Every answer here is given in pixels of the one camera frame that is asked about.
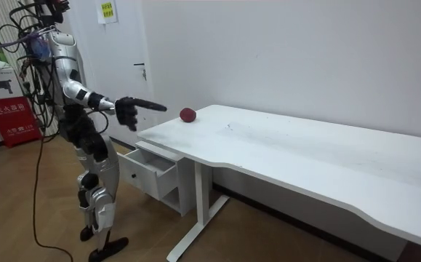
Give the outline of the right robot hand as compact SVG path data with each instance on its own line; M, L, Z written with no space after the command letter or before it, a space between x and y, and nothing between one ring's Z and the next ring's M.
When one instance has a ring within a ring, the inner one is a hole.
M162 104L139 98L125 97L115 102L115 114L120 125L128 127L130 131L137 131L137 107L153 111L167 111Z

